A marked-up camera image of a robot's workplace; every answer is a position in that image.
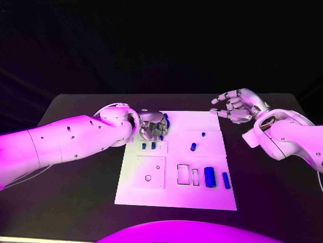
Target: table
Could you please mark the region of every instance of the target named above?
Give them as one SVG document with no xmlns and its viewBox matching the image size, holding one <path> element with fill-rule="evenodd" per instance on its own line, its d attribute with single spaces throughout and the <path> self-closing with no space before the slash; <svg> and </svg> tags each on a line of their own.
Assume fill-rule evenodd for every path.
<svg viewBox="0 0 323 243">
<path fill-rule="evenodd" d="M 259 94 L 272 108 L 301 107 L 291 94 Z M 59 95 L 38 126 L 109 103 L 132 109 L 213 108 L 216 94 Z M 122 147 L 53 165 L 28 181 L 0 192 L 0 235 L 96 241 L 118 230 L 159 220 L 194 220 L 233 226 L 285 242 L 323 242 L 323 194 L 315 171 L 295 156 L 270 159 L 249 148 L 240 134 L 252 123 L 219 119 L 237 211 L 115 205 Z"/>
</svg>

